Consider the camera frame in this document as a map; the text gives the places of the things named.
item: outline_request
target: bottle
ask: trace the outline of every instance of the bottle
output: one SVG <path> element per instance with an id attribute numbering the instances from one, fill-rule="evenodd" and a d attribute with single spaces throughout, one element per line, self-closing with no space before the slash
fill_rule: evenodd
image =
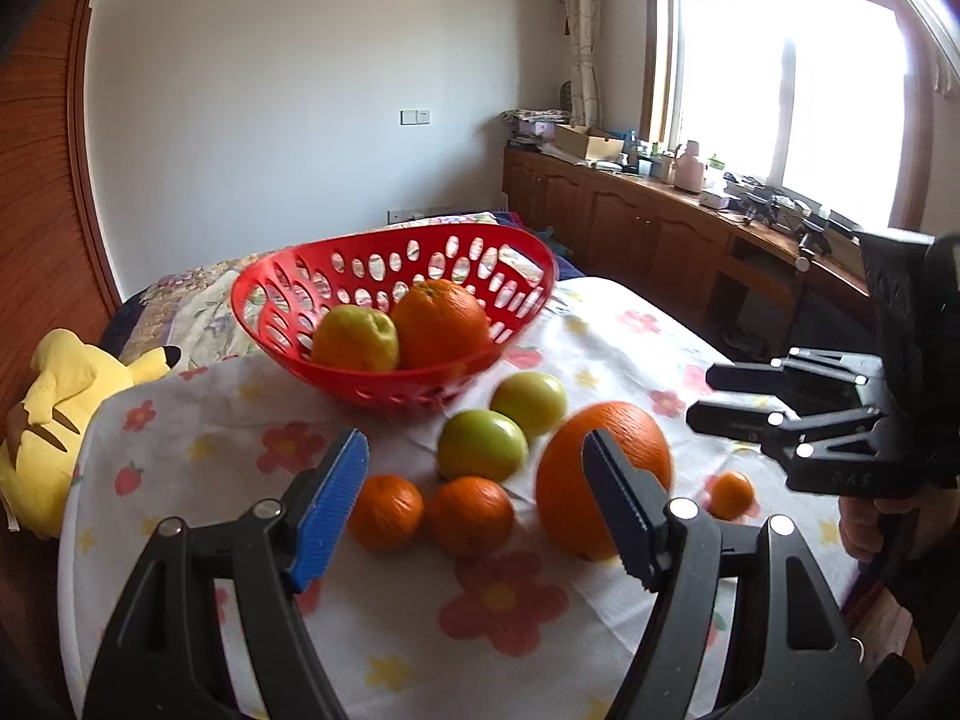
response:
<path id="1" fill-rule="evenodd" d="M 687 141 L 683 147 L 683 154 L 677 157 L 673 169 L 673 185 L 677 189 L 699 194 L 704 188 L 704 169 L 707 166 L 700 161 L 699 157 L 700 144 L 696 141 Z"/>
<path id="2" fill-rule="evenodd" d="M 637 163 L 637 131 L 629 130 L 623 139 L 623 153 L 627 155 L 622 165 L 635 165 Z"/>
<path id="3" fill-rule="evenodd" d="M 640 162 L 640 141 L 637 140 L 635 129 L 630 130 L 630 148 L 624 148 L 623 151 L 627 152 L 627 164 L 636 167 Z"/>

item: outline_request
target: white bottle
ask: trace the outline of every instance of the white bottle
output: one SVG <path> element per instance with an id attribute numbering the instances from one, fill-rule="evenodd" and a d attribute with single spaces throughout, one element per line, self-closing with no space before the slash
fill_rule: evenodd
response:
<path id="1" fill-rule="evenodd" d="M 704 171 L 707 166 L 699 159 L 700 144 L 687 141 L 683 154 L 677 157 L 673 169 L 673 185 L 677 189 L 694 191 L 699 194 L 704 188 Z"/>

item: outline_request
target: white wall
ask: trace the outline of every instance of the white wall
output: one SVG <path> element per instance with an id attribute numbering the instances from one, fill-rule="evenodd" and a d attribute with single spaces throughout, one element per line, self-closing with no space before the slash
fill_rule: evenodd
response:
<path id="1" fill-rule="evenodd" d="M 960 231 L 960 91 L 946 100 L 933 95 L 933 153 L 923 211 L 923 232 Z"/>
<path id="2" fill-rule="evenodd" d="M 89 162 L 121 293 L 388 209 L 490 207 L 499 112 L 554 107 L 566 57 L 556 0 L 94 0 Z"/>
<path id="3" fill-rule="evenodd" d="M 640 126 L 646 55 L 646 0 L 600 1 L 598 50 L 603 127 Z"/>

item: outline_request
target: screw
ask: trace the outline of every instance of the screw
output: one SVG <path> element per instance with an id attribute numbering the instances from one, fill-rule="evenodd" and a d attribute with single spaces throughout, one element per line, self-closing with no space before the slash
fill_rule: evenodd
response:
<path id="1" fill-rule="evenodd" d="M 774 514 L 774 517 L 770 517 L 770 530 L 781 536 L 789 536 L 794 531 L 793 520 L 783 514 Z"/>
<path id="2" fill-rule="evenodd" d="M 689 498 L 674 498 L 670 501 L 670 513 L 679 519 L 693 519 L 700 507 Z"/>
<path id="3" fill-rule="evenodd" d="M 167 538 L 170 538 L 170 536 L 176 536 L 183 529 L 184 521 L 179 517 L 167 517 L 160 522 L 160 525 L 157 525 L 157 533 L 159 533 L 160 536 L 166 536 Z"/>
<path id="4" fill-rule="evenodd" d="M 282 511 L 283 507 L 280 506 L 280 501 L 275 501 L 272 498 L 266 498 L 253 507 L 254 516 L 260 519 L 279 517 Z"/>

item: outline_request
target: human hand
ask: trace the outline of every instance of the human hand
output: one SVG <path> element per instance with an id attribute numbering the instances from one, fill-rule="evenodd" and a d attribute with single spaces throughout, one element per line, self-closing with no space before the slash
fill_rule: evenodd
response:
<path id="1" fill-rule="evenodd" d="M 915 560 L 936 544 L 956 522 L 960 512 L 960 490 L 941 490 L 932 485 L 904 500 L 840 498 L 840 541 L 844 549 L 863 562 L 872 560 L 883 548 L 877 528 L 880 514 L 906 514 L 920 510 L 917 533 L 909 559 Z"/>

